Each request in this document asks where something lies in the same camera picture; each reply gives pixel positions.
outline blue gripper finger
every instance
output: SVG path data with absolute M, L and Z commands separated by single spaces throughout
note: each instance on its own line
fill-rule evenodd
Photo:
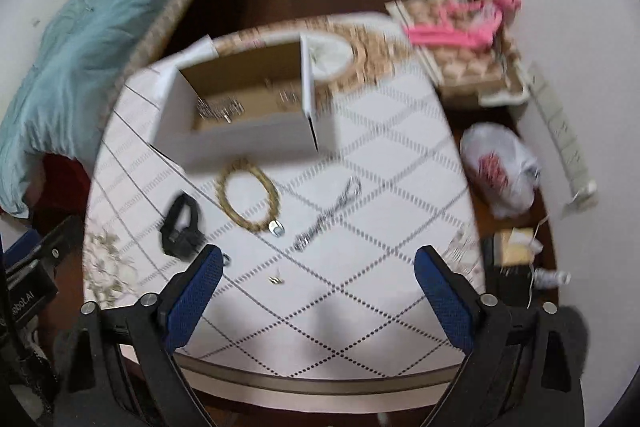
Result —
M 444 262 L 442 265 L 443 269 L 449 269 Z M 472 316 L 425 248 L 415 253 L 414 273 L 451 345 L 462 349 L 465 355 L 471 353 L 474 349 Z
M 207 245 L 200 255 L 205 255 L 206 259 L 167 315 L 164 347 L 169 353 L 174 352 L 178 347 L 186 346 L 189 342 L 204 308 L 222 277 L 223 259 L 220 248 Z

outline table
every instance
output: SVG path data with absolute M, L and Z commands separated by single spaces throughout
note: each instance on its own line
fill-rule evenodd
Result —
M 332 101 L 318 115 L 317 157 L 260 165 L 280 193 L 286 233 L 254 235 L 219 208 L 215 172 L 187 174 L 146 140 L 173 65 L 301 31 L 316 83 Z M 402 51 L 405 43 L 386 16 L 332 16 L 203 39 L 130 78 L 92 181 L 86 299 L 129 305 L 186 269 L 162 253 L 158 232 L 184 190 L 200 205 L 208 241 L 231 258 L 189 344 L 175 355 L 194 387 L 307 411 L 379 412 L 436 402 L 463 355 L 447 342 L 412 262 L 422 245 L 444 253 L 459 230 L 475 232 L 475 221 L 442 108 L 419 63 Z M 349 92 L 340 91 L 345 85 Z M 350 176 L 362 183 L 360 197 L 295 251 L 296 235 L 335 203 Z M 248 174 L 231 178 L 227 194 L 246 216 L 266 212 L 264 189 Z M 482 291 L 476 245 L 452 268 Z M 274 276 L 284 283 L 271 283 Z

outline screw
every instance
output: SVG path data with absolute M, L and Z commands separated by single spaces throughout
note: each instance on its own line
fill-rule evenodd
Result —
M 140 298 L 140 304 L 142 304 L 144 307 L 153 306 L 154 304 L 156 304 L 156 302 L 158 302 L 158 295 L 156 295 L 155 293 L 145 293 Z
M 542 309 L 545 312 L 547 312 L 549 315 L 553 315 L 558 311 L 558 307 L 556 307 L 556 305 L 553 304 L 553 302 L 545 302 L 544 304 L 542 304 Z
M 485 293 L 481 296 L 480 302 L 485 306 L 489 306 L 489 308 L 493 308 L 498 303 L 498 299 L 495 295 L 491 295 L 491 293 Z
M 95 302 L 85 302 L 80 308 L 80 312 L 82 315 L 89 315 L 93 313 L 95 310 Z

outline plastic bag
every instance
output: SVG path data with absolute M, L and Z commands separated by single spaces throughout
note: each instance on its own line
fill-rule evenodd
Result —
M 471 126 L 460 140 L 460 157 L 495 217 L 514 217 L 530 209 L 540 166 L 509 129 L 497 123 Z

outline diamond pattern tablecloth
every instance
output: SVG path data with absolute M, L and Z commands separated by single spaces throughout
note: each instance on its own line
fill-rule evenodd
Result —
M 403 38 L 380 15 L 335 19 Z M 378 86 L 336 96 L 318 116 L 318 157 L 261 165 L 280 192 L 286 233 L 276 238 L 226 217 L 215 172 L 187 175 L 146 145 L 158 113 L 156 82 L 178 58 L 130 79 L 104 135 L 86 222 L 85 296 L 103 306 L 131 304 L 185 270 L 162 253 L 158 232 L 184 190 L 201 207 L 201 230 L 232 260 L 182 350 L 190 369 L 212 378 L 225 370 L 231 381 L 235 371 L 249 372 L 267 389 L 290 379 L 311 386 L 353 380 L 366 394 L 371 379 L 402 391 L 394 377 L 433 376 L 459 364 L 462 352 L 447 342 L 412 263 L 422 245 L 443 253 L 458 230 L 475 230 L 474 214 L 450 129 L 418 63 L 398 65 Z M 350 176 L 362 181 L 361 196 L 305 251 L 294 251 L 296 234 L 335 203 Z M 263 188 L 248 175 L 231 178 L 228 197 L 245 216 L 267 208 Z M 477 248 L 459 267 L 481 291 Z M 271 283 L 274 275 L 284 283 Z

